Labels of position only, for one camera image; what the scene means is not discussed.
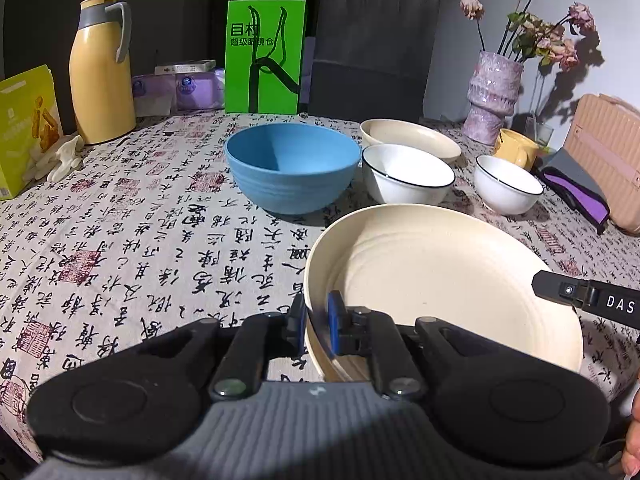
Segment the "person's right hand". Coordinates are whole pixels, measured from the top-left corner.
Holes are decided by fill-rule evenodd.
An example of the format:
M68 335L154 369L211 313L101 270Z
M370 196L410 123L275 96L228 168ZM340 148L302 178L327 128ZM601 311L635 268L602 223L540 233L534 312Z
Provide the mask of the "person's right hand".
M640 419L638 411L634 411L626 434L622 466L628 477L635 476L640 470Z

